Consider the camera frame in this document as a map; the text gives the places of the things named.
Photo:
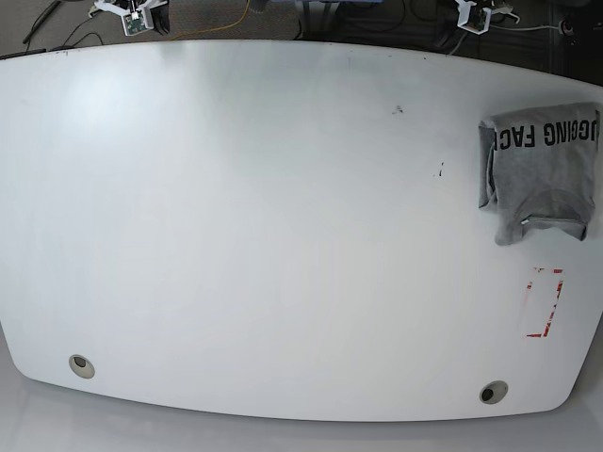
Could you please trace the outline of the grey t-shirt with black lettering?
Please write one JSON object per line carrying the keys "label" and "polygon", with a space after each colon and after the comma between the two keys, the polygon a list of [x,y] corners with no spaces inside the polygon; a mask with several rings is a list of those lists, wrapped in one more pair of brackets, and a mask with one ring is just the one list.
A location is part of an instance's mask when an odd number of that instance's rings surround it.
{"label": "grey t-shirt with black lettering", "polygon": [[481,120],[479,207],[497,215],[495,241],[509,246],[533,230],[582,241],[595,213],[600,107],[534,107]]}

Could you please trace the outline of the red tape rectangle marking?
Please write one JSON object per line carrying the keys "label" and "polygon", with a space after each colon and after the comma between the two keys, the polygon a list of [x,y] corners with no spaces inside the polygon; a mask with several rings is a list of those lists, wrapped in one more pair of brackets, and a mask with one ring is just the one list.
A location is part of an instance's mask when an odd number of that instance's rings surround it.
{"label": "red tape rectangle marking", "polygon": [[564,270],[535,267],[527,284],[521,335],[546,338],[559,303],[564,283]]}

